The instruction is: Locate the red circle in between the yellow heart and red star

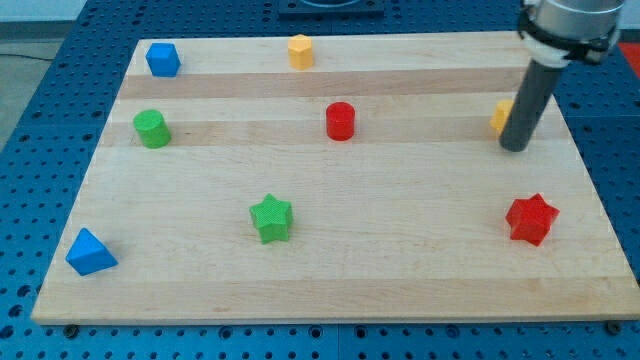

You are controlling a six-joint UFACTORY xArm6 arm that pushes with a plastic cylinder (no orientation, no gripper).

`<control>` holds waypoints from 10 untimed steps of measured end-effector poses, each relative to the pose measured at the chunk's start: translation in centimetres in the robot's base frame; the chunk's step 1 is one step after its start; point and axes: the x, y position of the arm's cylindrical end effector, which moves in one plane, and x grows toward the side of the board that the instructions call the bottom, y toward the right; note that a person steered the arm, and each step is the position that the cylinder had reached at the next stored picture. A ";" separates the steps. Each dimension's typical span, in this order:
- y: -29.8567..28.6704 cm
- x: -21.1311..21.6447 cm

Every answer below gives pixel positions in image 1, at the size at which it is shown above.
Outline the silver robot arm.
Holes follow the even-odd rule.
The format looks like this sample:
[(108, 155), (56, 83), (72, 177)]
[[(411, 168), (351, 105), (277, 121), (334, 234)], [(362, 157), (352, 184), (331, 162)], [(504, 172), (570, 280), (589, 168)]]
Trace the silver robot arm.
[(623, 0), (522, 0), (517, 32), (540, 65), (597, 65), (616, 45)]

